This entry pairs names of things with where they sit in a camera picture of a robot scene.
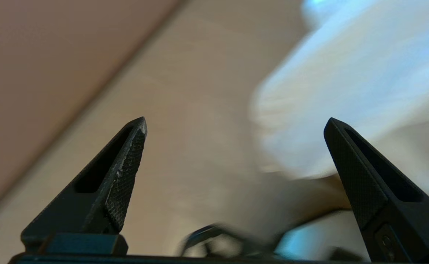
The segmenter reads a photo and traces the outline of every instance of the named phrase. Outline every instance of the white cloth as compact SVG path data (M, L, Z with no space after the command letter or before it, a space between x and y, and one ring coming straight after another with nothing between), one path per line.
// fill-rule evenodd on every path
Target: white cloth
M323 138L348 123L429 194L429 0L346 1L260 85L265 170L335 172Z

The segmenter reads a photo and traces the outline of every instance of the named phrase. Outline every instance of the black plastic part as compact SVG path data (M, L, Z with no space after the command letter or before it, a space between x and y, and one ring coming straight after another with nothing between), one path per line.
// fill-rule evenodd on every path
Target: black plastic part
M347 261L285 261L275 259L245 258L196 258L153 256L87 256L87 255L37 255L22 253L13 257L10 264L362 264Z
M344 122L324 136L372 261L429 263L429 197Z
M43 244L42 254L107 254L125 256L128 245L121 235L58 233Z
M146 139L146 121L129 122L24 229L26 251L56 233L118 234Z

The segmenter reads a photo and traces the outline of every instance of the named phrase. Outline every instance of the beige wall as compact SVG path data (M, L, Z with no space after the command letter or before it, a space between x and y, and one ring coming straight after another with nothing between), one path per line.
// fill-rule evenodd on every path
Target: beige wall
M177 0L0 0L0 197Z

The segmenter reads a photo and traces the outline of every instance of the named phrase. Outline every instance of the wall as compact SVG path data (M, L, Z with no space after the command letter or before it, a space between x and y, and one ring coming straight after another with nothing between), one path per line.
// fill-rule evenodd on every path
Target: wall
M0 0L0 197L177 0Z

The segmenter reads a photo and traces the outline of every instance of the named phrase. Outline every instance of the textured grip pad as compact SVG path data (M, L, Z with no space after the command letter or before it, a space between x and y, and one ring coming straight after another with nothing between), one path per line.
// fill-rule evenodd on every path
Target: textured grip pad
M328 121L323 133L358 226L363 228L388 203L388 198L372 176L376 174L372 165L350 137L350 133L355 137L360 137L359 134L349 125L333 118Z
M131 122L122 129L123 134L129 132L129 135L115 159L117 171L104 205L112 225L118 231L122 230L125 221L135 175L143 154L146 131L146 122Z

